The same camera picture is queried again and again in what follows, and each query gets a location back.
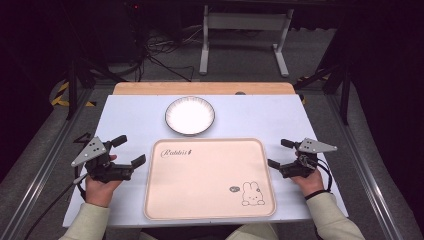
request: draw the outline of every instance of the person's arm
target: person's arm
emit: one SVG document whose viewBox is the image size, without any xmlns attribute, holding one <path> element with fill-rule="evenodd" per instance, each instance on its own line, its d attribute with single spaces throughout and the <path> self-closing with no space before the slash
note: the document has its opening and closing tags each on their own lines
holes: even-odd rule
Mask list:
<svg viewBox="0 0 424 240">
<path fill-rule="evenodd" d="M 109 204 L 113 191 L 122 181 L 103 183 L 87 176 L 85 181 L 86 200 L 81 205 L 77 217 L 60 240 L 99 240 L 102 239 L 109 218 Z"/>
<path fill-rule="evenodd" d="M 307 178 L 293 177 L 305 196 L 312 219 L 323 239 L 365 239 L 355 223 L 347 219 L 333 194 L 324 190 L 321 173 L 315 170 Z"/>
</svg>

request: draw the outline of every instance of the hand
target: hand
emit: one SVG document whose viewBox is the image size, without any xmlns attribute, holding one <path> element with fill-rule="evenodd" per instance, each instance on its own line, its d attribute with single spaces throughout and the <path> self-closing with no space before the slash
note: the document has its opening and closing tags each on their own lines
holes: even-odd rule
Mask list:
<svg viewBox="0 0 424 240">
<path fill-rule="evenodd" d="M 116 155 L 110 155 L 111 160 L 115 160 L 116 157 Z M 109 207 L 109 204 L 112 201 L 113 191 L 115 191 L 121 183 L 122 181 L 110 181 L 108 183 L 103 183 L 95 181 L 87 175 L 85 180 L 85 202 L 99 207 Z"/>
<path fill-rule="evenodd" d="M 324 190 L 324 184 L 322 183 L 321 173 L 318 169 L 315 169 L 307 178 L 297 176 L 292 177 L 291 180 L 299 185 L 302 190 L 303 196 L 308 196 L 316 191 Z"/>
</svg>

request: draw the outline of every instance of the beige sleeve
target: beige sleeve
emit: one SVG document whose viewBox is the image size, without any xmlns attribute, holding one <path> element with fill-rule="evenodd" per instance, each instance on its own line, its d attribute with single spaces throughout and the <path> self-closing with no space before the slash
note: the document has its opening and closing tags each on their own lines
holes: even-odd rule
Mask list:
<svg viewBox="0 0 424 240">
<path fill-rule="evenodd" d="M 109 208 L 83 203 L 77 217 L 60 240 L 99 240 L 103 238 Z"/>
<path fill-rule="evenodd" d="M 365 239 L 356 224 L 339 209 L 333 194 L 318 194 L 307 200 L 306 204 L 321 238 Z"/>
</svg>

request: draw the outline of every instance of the metal frame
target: metal frame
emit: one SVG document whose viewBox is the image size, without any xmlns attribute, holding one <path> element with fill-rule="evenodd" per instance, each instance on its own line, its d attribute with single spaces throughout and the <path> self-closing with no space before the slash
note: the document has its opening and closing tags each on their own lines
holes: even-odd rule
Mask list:
<svg viewBox="0 0 424 240">
<path fill-rule="evenodd" d="M 209 13 L 208 5 L 204 7 L 203 14 L 203 46 L 200 57 L 199 74 L 206 75 L 208 72 L 209 59 L 209 29 L 249 29 L 280 31 L 281 37 L 278 44 L 273 44 L 275 58 L 277 59 L 280 73 L 288 77 L 286 62 L 282 49 L 293 16 L 293 9 L 287 14 L 242 14 L 242 13 Z"/>
</svg>

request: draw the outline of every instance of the black equipment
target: black equipment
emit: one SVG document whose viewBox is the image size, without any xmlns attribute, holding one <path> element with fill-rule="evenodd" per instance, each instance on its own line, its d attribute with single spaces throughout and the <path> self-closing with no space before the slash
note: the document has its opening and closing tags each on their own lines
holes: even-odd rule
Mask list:
<svg viewBox="0 0 424 240">
<path fill-rule="evenodd" d="M 115 164 L 110 158 L 110 150 L 127 141 L 125 135 L 119 136 L 112 141 L 102 143 L 98 137 L 94 137 L 82 150 L 78 157 L 72 162 L 72 167 L 77 167 L 85 163 L 85 168 L 90 177 L 96 181 L 107 183 L 109 181 L 131 180 L 134 169 L 146 162 L 143 154 L 131 161 L 131 165 Z"/>
<path fill-rule="evenodd" d="M 268 166 L 277 169 L 283 178 L 295 176 L 308 177 L 318 165 L 317 153 L 336 151 L 336 146 L 331 146 L 316 140 L 305 138 L 302 142 L 292 142 L 281 139 L 281 145 L 288 148 L 295 148 L 297 159 L 293 163 L 280 165 L 278 162 L 268 159 Z"/>
</svg>

